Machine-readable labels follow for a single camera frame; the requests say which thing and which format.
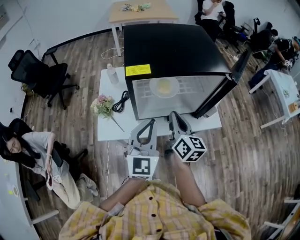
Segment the black power cord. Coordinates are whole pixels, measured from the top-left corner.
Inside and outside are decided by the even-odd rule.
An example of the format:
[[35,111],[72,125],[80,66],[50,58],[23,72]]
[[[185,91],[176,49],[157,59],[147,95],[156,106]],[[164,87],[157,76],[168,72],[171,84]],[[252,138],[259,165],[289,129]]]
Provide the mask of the black power cord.
[[112,106],[115,113],[121,113],[124,110],[124,103],[129,99],[128,91],[122,93],[121,100]]

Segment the flower bouquet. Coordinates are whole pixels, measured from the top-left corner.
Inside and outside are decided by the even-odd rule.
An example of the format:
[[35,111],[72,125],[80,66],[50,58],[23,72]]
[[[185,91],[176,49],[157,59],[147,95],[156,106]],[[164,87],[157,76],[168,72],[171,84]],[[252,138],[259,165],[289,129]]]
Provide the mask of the flower bouquet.
[[91,111],[96,116],[102,116],[103,118],[110,118],[112,119],[118,127],[124,131],[120,125],[116,122],[112,115],[112,106],[113,106],[113,98],[111,96],[107,97],[101,94],[97,97],[90,106]]

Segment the plastic bottle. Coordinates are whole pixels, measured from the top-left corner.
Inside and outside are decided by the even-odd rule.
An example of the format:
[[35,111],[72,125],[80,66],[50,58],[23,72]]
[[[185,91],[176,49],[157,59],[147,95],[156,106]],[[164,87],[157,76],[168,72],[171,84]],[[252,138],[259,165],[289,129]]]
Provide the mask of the plastic bottle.
[[119,82],[116,68],[114,68],[110,63],[107,64],[107,75],[112,84],[117,84]]

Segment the gray t-shirt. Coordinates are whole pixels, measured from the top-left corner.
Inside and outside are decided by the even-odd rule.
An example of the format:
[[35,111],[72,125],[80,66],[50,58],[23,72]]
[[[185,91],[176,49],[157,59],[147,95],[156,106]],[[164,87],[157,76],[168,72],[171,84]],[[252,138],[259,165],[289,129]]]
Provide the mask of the gray t-shirt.
[[[51,132],[31,132],[26,133],[22,138],[28,142],[31,148],[41,155],[40,159],[36,160],[36,165],[33,168],[30,168],[37,174],[41,174],[45,178],[45,166],[47,158],[47,145],[48,139]],[[64,173],[69,171],[69,164],[64,160],[62,166],[59,168],[56,163],[52,160],[52,176],[64,175]]]

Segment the wooden table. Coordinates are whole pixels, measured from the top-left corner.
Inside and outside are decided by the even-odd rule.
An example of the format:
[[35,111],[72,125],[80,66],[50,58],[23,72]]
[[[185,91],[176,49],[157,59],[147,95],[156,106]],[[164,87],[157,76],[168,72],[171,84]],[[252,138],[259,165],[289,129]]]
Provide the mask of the wooden table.
[[119,39],[116,31],[116,27],[121,30],[122,24],[124,23],[132,23],[132,22],[141,22],[141,21],[150,21],[159,23],[161,21],[165,23],[174,23],[178,19],[176,14],[171,10],[169,5],[165,0],[151,0],[151,7],[141,11],[141,12],[133,12],[133,11],[122,11],[122,6],[125,3],[131,4],[132,6],[146,3],[148,1],[145,0],[130,0],[130,1],[122,1],[115,2],[111,7],[111,14],[108,22],[112,25],[112,34],[113,39],[116,44],[118,56],[121,56],[121,50],[119,45]]
[[[127,85],[125,82],[125,71],[124,67],[117,67],[117,74],[119,78],[119,83],[117,85],[112,85],[110,82],[107,69],[101,71],[99,94],[104,94],[106,96],[112,96],[115,102],[118,102],[121,98],[123,91],[127,90]],[[216,111],[209,118],[200,117],[196,119],[190,114],[182,115],[186,121],[191,125],[193,132],[199,132],[202,130],[208,130],[213,128],[222,127],[219,113]],[[121,113],[113,113],[113,117],[121,128],[125,131],[123,132],[111,119],[104,119],[98,117],[98,141],[111,141],[111,140],[126,140],[129,139],[131,131],[137,127],[141,122],[145,120],[135,120],[135,115],[133,113],[131,101],[125,102],[125,107]],[[166,117],[155,118],[157,122],[157,136],[167,136],[170,134],[169,123]],[[141,134],[141,138],[148,136],[147,131]]]
[[300,108],[294,112],[289,111],[289,105],[300,99],[296,83],[290,75],[278,71],[266,70],[264,74],[266,75],[264,79],[252,88],[249,93],[252,94],[266,81],[271,79],[278,94],[284,114],[271,122],[261,125],[261,128],[268,127],[280,121],[282,121],[282,124],[285,124],[290,118],[297,116],[300,113]]

